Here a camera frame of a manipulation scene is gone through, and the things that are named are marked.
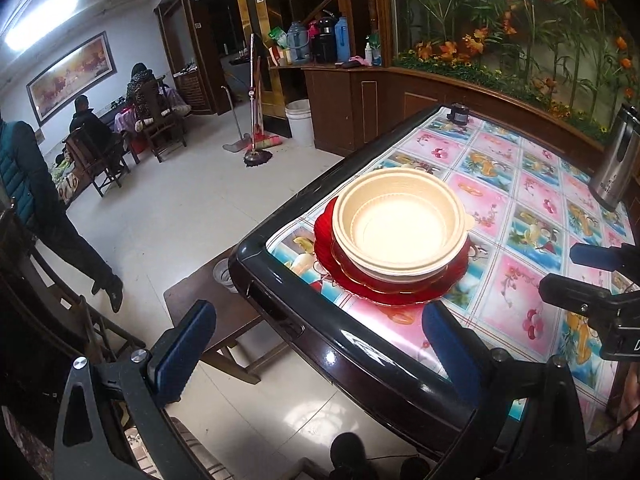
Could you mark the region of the person right hand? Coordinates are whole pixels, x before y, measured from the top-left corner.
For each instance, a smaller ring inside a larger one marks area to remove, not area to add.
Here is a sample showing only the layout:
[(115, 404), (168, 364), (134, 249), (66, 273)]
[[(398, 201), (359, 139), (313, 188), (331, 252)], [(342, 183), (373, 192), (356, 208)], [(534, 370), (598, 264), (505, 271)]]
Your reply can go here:
[(636, 424), (639, 416), (639, 372), (638, 363), (632, 363), (629, 367), (622, 400), (620, 401), (620, 409), (618, 410), (618, 418), (626, 417), (623, 425), (620, 425), (616, 434), (622, 434), (624, 430), (631, 430)]

